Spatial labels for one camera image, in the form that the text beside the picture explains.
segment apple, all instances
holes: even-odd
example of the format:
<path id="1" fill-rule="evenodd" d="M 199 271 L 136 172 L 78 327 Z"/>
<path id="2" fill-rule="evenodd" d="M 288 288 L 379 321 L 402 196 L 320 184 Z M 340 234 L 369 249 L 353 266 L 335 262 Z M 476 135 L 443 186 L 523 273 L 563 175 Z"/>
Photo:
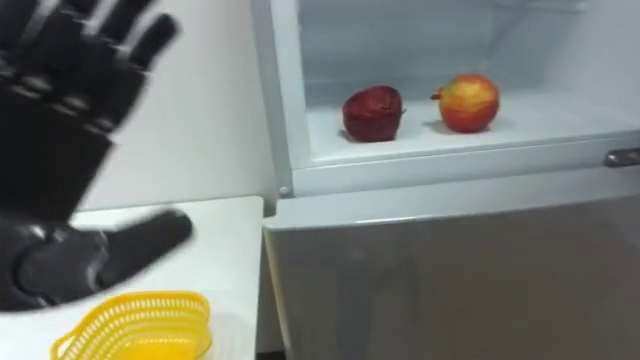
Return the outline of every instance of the apple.
<path id="1" fill-rule="evenodd" d="M 480 74 L 456 76 L 448 85 L 431 96 L 439 100 L 445 125 L 459 133 L 484 131 L 500 109 L 500 90 L 489 78 Z"/>
<path id="2" fill-rule="evenodd" d="M 351 96 L 342 107 L 347 133 L 361 142 L 394 140 L 402 112 L 400 92 L 386 85 L 362 90 Z"/>

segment counter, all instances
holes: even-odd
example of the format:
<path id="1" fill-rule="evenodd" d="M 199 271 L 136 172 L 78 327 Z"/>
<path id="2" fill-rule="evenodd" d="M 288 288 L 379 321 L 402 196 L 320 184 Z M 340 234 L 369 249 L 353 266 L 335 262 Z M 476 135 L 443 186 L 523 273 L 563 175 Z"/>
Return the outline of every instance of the counter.
<path id="1" fill-rule="evenodd" d="M 190 290 L 211 304 L 214 346 L 206 360 L 253 360 L 258 314 L 263 201 L 258 197 L 176 204 L 194 237 L 129 282 L 76 303 L 0 314 L 0 358 L 49 359 L 53 342 L 107 298 L 147 290 Z M 126 224 L 162 206 L 77 214 L 79 228 Z"/>

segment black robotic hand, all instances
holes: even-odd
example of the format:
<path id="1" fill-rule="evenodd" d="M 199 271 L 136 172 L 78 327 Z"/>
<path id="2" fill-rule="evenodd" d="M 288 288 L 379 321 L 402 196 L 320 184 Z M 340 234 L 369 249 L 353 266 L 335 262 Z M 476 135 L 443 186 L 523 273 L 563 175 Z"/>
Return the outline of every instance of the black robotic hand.
<path id="1" fill-rule="evenodd" d="M 177 34 L 158 16 L 132 50 L 122 43 L 152 0 L 0 0 L 0 311 L 73 301 L 137 273 L 191 234 L 167 212 L 120 231 L 67 225 Z"/>
<path id="2" fill-rule="evenodd" d="M 77 230 L 0 218 L 0 311 L 64 304 L 137 274 L 189 238 L 192 224 L 167 210 L 116 230 Z"/>
<path id="3" fill-rule="evenodd" d="M 163 14 L 131 51 L 121 44 L 152 0 L 119 0 L 96 31 L 98 0 L 0 0 L 0 207 L 66 221 L 177 34 Z"/>

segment freezer door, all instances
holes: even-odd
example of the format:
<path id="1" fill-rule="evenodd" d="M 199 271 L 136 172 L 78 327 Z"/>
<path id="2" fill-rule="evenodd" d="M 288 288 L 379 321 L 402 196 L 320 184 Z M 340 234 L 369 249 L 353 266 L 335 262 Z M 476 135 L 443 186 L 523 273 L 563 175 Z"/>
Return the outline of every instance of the freezer door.
<path id="1" fill-rule="evenodd" d="M 290 360 L 640 359 L 640 169 L 281 201 Z"/>

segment yellow plastic basket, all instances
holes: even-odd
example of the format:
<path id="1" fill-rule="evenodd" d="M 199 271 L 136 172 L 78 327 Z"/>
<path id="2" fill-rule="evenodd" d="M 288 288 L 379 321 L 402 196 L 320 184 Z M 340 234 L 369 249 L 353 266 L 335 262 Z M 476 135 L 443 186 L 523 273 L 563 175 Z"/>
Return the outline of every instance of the yellow plastic basket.
<path id="1" fill-rule="evenodd" d="M 209 312 L 207 299 L 193 292 L 114 297 L 56 341 L 51 359 L 195 360 L 211 346 Z"/>

